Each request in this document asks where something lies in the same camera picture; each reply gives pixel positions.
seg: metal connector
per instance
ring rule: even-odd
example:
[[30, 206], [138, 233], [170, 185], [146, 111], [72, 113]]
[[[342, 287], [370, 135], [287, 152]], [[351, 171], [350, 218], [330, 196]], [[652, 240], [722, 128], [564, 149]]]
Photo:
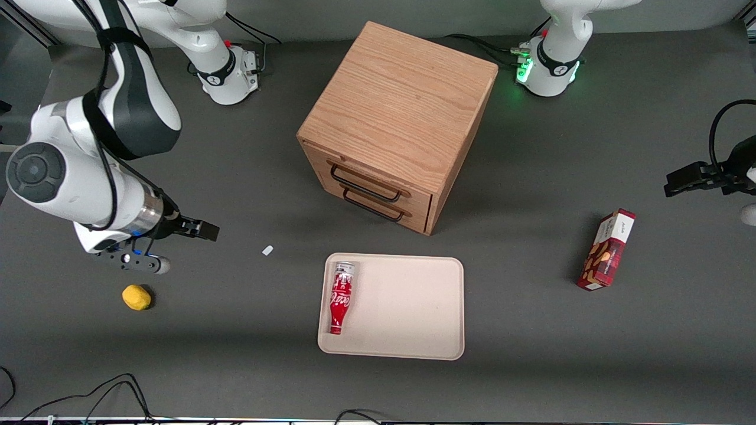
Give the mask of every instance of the metal connector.
[[530, 57], [530, 49], [523, 47], [513, 47], [510, 49], [510, 53], [515, 56]]

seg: yellow ball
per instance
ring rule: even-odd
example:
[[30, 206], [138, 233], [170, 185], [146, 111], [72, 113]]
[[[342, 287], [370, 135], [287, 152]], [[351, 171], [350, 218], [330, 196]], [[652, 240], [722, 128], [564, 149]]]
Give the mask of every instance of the yellow ball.
[[150, 294], [139, 285], [128, 285], [121, 293], [121, 297], [132, 310], [145, 310], [152, 302]]

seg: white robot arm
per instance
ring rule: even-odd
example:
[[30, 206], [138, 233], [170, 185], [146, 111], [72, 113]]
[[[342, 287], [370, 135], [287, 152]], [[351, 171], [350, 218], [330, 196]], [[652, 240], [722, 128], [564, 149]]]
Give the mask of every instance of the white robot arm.
[[[88, 253], [115, 253], [140, 237], [215, 240], [217, 227], [182, 216], [170, 197], [123, 162], [167, 152], [181, 131], [128, 8], [114, 0], [73, 1], [91, 14], [118, 79], [103, 90], [105, 67], [95, 90], [34, 113], [27, 143], [8, 161], [9, 188], [29, 205], [74, 222]], [[118, 255], [121, 268], [167, 271], [168, 262], [146, 250], [129, 264], [132, 254]]]
[[541, 0], [552, 17], [545, 37], [536, 35], [520, 44], [530, 49], [530, 58], [522, 64], [516, 81], [539, 96], [561, 94], [575, 79], [578, 58], [593, 35], [593, 21], [588, 14], [637, 5], [641, 0]]
[[[90, 31], [72, 0], [14, 0], [35, 18], [66, 29]], [[197, 68], [203, 90], [218, 104], [231, 105], [257, 90], [258, 63], [253, 51], [226, 46], [210, 24], [223, 18], [226, 0], [125, 0], [140, 28], [176, 44]]]

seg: table surface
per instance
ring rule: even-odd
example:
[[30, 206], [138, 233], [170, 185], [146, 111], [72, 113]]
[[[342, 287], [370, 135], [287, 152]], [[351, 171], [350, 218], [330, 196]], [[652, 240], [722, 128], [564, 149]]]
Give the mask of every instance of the table surface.
[[[216, 243], [158, 241], [153, 250], [174, 266], [167, 275], [95, 261], [69, 222], [5, 200], [0, 362], [18, 382], [5, 415], [131, 371], [161, 415], [756, 420], [756, 229], [738, 217], [749, 199], [662, 190], [668, 172], [706, 159], [716, 112], [756, 96], [742, 25], [598, 35], [558, 98], [536, 98], [502, 70], [431, 237], [325, 193], [294, 137], [348, 48], [271, 48], [262, 89], [230, 107], [202, 92], [179, 50], [155, 50], [184, 128], [170, 153], [133, 165], [185, 214], [221, 227]], [[45, 103], [94, 85], [100, 52], [53, 53]], [[753, 112], [722, 122], [720, 155], [753, 135]], [[600, 217], [619, 207], [638, 218], [615, 285], [587, 293], [575, 279]], [[321, 352], [321, 279], [334, 252], [458, 258], [462, 358]], [[151, 286], [155, 308], [127, 309], [129, 284]], [[40, 413], [84, 415], [93, 403]], [[96, 414], [138, 412], [121, 390]]]

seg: wooden cabinet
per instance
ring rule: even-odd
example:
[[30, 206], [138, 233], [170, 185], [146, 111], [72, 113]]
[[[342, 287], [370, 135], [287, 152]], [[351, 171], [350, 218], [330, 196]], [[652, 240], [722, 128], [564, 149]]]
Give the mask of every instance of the wooden cabinet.
[[368, 22], [297, 139], [326, 191], [431, 234], [497, 71]]

